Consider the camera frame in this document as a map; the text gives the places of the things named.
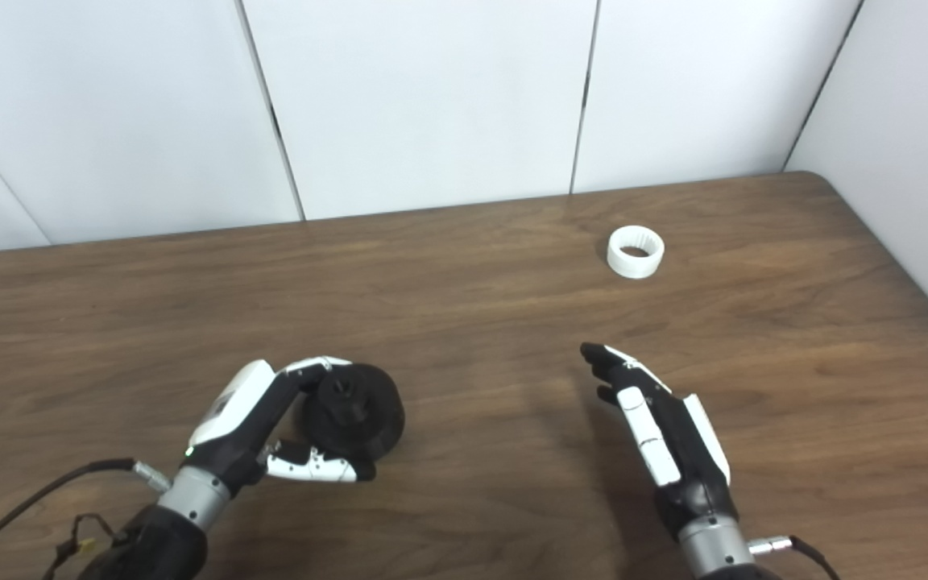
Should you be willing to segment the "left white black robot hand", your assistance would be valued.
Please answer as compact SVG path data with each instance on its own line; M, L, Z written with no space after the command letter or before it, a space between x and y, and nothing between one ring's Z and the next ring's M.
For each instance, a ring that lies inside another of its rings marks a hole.
M350 459L316 445L268 440L299 396L313 393L332 371L350 367L334 357L307 358L273 370L264 360L243 367L211 404L188 441L181 466L206 471L232 498L264 476L294 481L375 480L369 460Z

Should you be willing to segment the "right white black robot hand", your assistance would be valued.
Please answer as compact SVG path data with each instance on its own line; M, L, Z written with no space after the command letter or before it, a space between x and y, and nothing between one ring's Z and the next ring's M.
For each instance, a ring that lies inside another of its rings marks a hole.
M583 342L579 353L603 382L600 399L623 413L669 535L677 539L700 519L737 519L729 463L699 397L677 396L640 360L612 346Z

